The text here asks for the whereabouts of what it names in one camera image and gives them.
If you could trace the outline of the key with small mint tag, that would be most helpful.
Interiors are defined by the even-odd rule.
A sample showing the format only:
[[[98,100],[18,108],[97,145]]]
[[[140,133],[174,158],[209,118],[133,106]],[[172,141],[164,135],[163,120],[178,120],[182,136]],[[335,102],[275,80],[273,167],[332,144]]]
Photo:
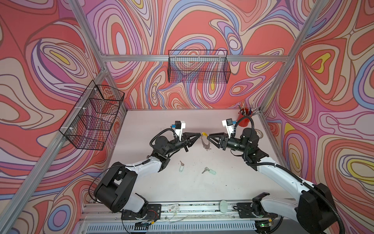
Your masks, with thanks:
[[[210,173],[210,174],[212,174],[212,175],[216,175],[216,171],[214,171],[214,170],[212,170],[212,169],[210,169],[210,168],[208,168],[208,167],[205,167],[205,168],[204,168],[202,174],[204,174],[204,173]]]

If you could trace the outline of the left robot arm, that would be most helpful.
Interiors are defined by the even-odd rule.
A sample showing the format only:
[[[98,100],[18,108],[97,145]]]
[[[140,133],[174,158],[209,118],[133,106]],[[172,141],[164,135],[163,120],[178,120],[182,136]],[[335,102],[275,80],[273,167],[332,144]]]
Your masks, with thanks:
[[[164,170],[171,156],[182,149],[188,152],[200,137],[200,133],[190,132],[179,137],[170,128],[161,131],[150,141],[153,151],[146,160],[135,165],[114,163],[96,186],[93,197],[113,213],[125,210],[144,216],[148,201],[132,192],[136,181]]]

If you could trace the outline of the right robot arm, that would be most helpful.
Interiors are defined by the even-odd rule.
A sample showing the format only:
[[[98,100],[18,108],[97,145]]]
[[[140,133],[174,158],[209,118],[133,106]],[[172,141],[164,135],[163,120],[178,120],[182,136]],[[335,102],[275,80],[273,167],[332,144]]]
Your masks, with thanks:
[[[345,233],[330,189],[323,183],[307,181],[278,164],[262,151],[256,131],[245,128],[239,138],[226,133],[210,134],[207,139],[217,148],[241,152],[246,165],[267,176],[286,190],[294,201],[272,199],[267,193],[253,198],[254,215],[274,213],[298,222],[310,234],[323,234],[334,223]]]

